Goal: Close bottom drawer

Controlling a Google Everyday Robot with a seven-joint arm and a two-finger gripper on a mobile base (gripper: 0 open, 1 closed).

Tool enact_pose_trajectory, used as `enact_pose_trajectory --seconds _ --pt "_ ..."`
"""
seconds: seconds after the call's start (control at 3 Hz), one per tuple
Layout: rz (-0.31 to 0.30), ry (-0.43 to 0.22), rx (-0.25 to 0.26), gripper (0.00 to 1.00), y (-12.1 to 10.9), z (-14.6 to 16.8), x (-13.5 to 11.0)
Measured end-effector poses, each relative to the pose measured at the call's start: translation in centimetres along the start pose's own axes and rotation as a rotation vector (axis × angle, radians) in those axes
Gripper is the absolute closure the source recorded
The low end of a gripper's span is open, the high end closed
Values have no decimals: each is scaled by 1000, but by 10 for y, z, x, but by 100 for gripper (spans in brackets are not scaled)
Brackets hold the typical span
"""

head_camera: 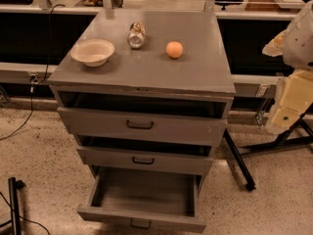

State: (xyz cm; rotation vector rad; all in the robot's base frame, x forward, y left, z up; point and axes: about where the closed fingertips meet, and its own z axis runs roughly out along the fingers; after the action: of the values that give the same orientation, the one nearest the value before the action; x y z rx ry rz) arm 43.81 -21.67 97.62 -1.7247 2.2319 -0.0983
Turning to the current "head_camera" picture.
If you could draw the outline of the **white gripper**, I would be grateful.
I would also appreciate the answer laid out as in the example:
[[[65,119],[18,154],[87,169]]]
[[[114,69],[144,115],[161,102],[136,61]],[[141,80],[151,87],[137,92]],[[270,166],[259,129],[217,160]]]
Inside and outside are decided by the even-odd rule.
[[[289,130],[312,103],[313,71],[295,70],[288,78],[279,80],[266,130],[273,134]]]

